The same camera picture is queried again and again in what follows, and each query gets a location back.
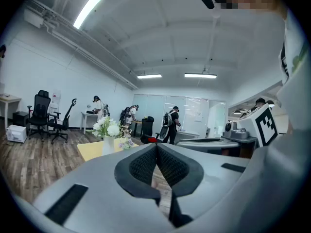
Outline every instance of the light fixture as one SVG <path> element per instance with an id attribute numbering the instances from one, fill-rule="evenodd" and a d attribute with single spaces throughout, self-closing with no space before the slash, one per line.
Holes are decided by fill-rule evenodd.
<path id="1" fill-rule="evenodd" d="M 235 110 L 234 114 L 239 115 L 239 114 L 241 114 L 241 111 L 240 110 Z"/>
<path id="2" fill-rule="evenodd" d="M 274 102 L 272 100 L 268 100 L 267 104 L 269 105 L 270 108 L 274 107 Z"/>
<path id="3" fill-rule="evenodd" d="M 139 79 L 150 79 L 150 78 L 162 78 L 161 74 L 152 74 L 152 75 L 141 75 L 137 76 Z"/>
<path id="4" fill-rule="evenodd" d="M 196 73 L 185 73 L 186 78 L 207 78 L 207 79 L 216 79 L 217 75 L 215 74 L 196 74 Z"/>
<path id="5" fill-rule="evenodd" d="M 81 24 L 84 22 L 87 15 L 91 12 L 91 10 L 99 3 L 100 0 L 89 0 L 86 5 L 83 7 L 81 12 L 79 13 L 76 21 L 73 26 L 77 29 L 80 28 Z"/>

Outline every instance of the floor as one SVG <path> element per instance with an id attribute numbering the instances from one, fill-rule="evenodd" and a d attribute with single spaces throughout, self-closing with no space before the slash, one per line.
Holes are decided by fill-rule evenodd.
<path id="1" fill-rule="evenodd" d="M 36 196 L 56 180 L 84 163 L 77 144 L 97 142 L 92 134 L 81 130 L 68 130 L 68 143 L 63 139 L 45 138 L 42 142 L 34 135 L 25 143 L 7 142 L 4 121 L 0 119 L 0 169 L 12 191 L 32 203 Z M 141 145 L 139 138 L 132 137 Z M 161 193 L 160 210 L 167 217 L 170 211 L 172 190 L 156 166 L 154 180 Z"/>

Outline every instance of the white vase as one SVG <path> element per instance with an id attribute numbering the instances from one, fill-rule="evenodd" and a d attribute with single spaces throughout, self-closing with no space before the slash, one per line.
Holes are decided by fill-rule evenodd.
<path id="1" fill-rule="evenodd" d="M 106 154 L 111 154 L 115 152 L 115 137 L 114 136 L 104 136 L 104 145 L 102 156 Z"/>

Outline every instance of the table leg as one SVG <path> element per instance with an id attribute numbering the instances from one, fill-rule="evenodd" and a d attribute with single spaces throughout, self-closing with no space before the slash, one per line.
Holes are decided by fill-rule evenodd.
<path id="1" fill-rule="evenodd" d="M 86 118 L 87 118 L 87 115 L 84 116 L 84 122 L 83 122 L 83 134 L 86 134 Z"/>
<path id="2" fill-rule="evenodd" d="M 5 125 L 5 129 L 8 127 L 8 107 L 9 107 L 9 103 L 6 102 L 5 103 L 5 109 L 4 109 L 4 125 Z"/>
<path id="3" fill-rule="evenodd" d="M 81 123 L 80 123 L 80 130 L 82 129 L 82 125 L 83 125 L 83 114 L 81 113 Z"/>
<path id="4" fill-rule="evenodd" d="M 134 127 L 134 137 L 136 137 L 136 129 L 137 129 L 137 123 L 135 123 L 135 127 Z"/>

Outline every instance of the desk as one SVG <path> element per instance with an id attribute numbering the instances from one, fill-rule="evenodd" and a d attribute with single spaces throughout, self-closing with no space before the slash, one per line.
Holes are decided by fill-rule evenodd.
<path id="1" fill-rule="evenodd" d="M 197 138 L 198 136 L 200 136 L 200 134 L 198 132 L 189 131 L 189 130 L 186 130 L 186 131 L 177 130 L 177 134 L 190 135 L 190 136 L 194 136 L 194 138 Z"/>
<path id="2" fill-rule="evenodd" d="M 120 138 L 115 139 L 115 152 L 122 151 L 122 149 L 119 148 L 119 143 L 120 143 Z M 85 161 L 89 161 L 91 159 L 100 157 L 102 155 L 103 145 L 104 145 L 104 141 L 100 141 L 100 142 L 93 142 L 93 143 L 78 144 L 77 147 L 83 159 Z"/>
<path id="3" fill-rule="evenodd" d="M 97 117 L 96 114 L 89 114 L 89 113 L 86 113 L 85 111 L 81 111 L 81 114 L 82 114 L 82 118 L 81 118 L 81 124 L 80 124 L 80 130 L 82 128 L 83 129 L 83 134 L 86 133 L 86 119 L 87 117 Z"/>
<path id="4" fill-rule="evenodd" d="M 21 101 L 21 98 L 14 97 L 10 95 L 9 97 L 6 97 L 5 95 L 0 96 L 0 102 L 3 102 L 5 104 L 5 109 L 4 109 L 4 125 L 5 128 L 8 127 L 8 107 L 10 103 L 14 102 L 19 102 Z"/>
<path id="5" fill-rule="evenodd" d="M 141 124 L 141 122 L 138 122 L 138 121 L 133 121 L 133 122 L 135 123 L 133 137 L 136 137 L 136 129 L 137 129 L 137 124 L 138 124 L 138 123 L 140 123 L 140 124 Z"/>

